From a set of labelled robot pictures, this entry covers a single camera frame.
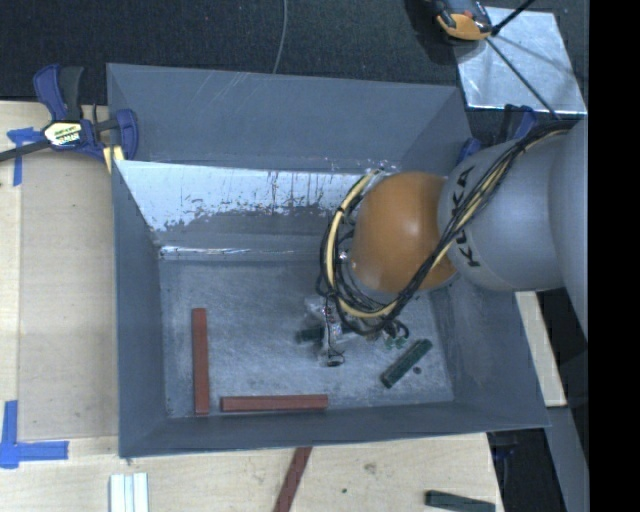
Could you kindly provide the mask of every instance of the yellow label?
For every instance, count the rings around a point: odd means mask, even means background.
[[[54,123],[44,131],[44,136],[54,146],[66,146],[80,141],[80,123]]]

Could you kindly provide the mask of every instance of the bin floor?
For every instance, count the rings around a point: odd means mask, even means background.
[[[160,264],[167,412],[193,416],[191,309],[207,309],[212,415],[219,399],[237,395],[327,393],[331,408],[443,402],[453,399],[442,344],[427,294],[401,319],[410,329],[402,349],[356,338],[338,347],[345,363],[327,367],[313,343],[299,343],[304,299],[313,295],[317,263],[164,261]],[[412,341],[433,348],[393,388],[380,374]]]

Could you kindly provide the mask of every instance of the clamp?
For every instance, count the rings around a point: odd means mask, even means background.
[[[118,110],[115,119],[100,123],[82,118],[78,86],[83,71],[82,67],[63,68],[59,64],[50,64],[35,74],[33,86],[38,101],[47,107],[51,122],[40,131],[40,140],[0,153],[0,162],[50,148],[87,155],[109,167],[110,148],[100,141],[99,133],[116,128],[120,135],[119,153],[126,159],[135,156],[138,125],[132,110]]]

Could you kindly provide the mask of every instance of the brown stick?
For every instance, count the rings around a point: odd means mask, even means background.
[[[291,504],[293,503],[293,498],[296,496],[300,480],[302,480],[304,468],[307,467],[311,450],[311,446],[296,448],[273,512],[289,512],[289,510],[291,510]]]
[[[196,416],[209,414],[209,341],[207,339],[207,310],[191,310],[193,341],[193,398]]]
[[[224,396],[222,412],[321,411],[329,406],[327,395]]]

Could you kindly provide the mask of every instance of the cable bundle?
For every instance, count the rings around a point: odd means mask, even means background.
[[[375,170],[363,176],[349,190],[337,208],[322,240],[321,273],[316,289],[326,298],[327,307],[329,301],[333,301],[343,324],[362,336],[374,336],[382,331],[393,337],[397,337],[400,332],[408,336],[407,327],[398,320],[402,309],[418,291],[430,270],[444,257],[460,232],[487,206],[516,159],[539,142],[566,133],[573,124],[570,121],[559,121],[535,128],[500,155],[473,186],[466,199],[455,209],[434,251],[422,263],[405,288],[388,304],[367,296],[348,273],[343,272],[343,265],[348,258],[341,246],[353,237],[354,222],[351,216],[364,198],[367,185],[382,171]],[[344,226],[351,229],[340,236],[339,232]]]

